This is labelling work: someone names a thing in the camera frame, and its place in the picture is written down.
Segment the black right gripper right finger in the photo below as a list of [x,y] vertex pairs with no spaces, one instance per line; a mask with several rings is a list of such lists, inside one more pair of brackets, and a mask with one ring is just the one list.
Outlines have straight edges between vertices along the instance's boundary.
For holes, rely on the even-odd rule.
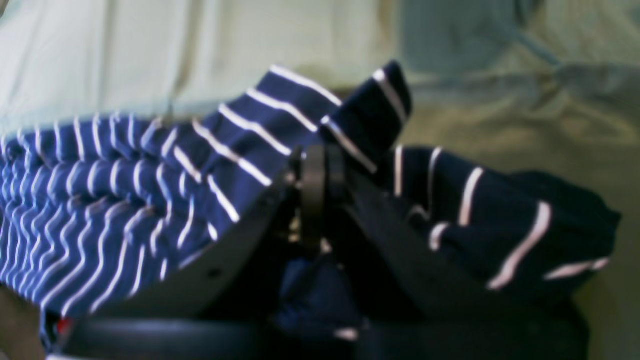
[[336,146],[302,153],[300,200],[300,242],[330,244],[368,318],[357,360],[585,360],[573,306],[556,317],[484,289],[428,250]]

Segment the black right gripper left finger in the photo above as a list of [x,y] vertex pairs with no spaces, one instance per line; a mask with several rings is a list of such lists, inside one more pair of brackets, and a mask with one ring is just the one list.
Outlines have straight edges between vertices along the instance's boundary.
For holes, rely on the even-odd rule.
[[52,360],[260,360],[279,348],[268,318],[295,232],[303,152],[222,239],[132,298],[71,321]]

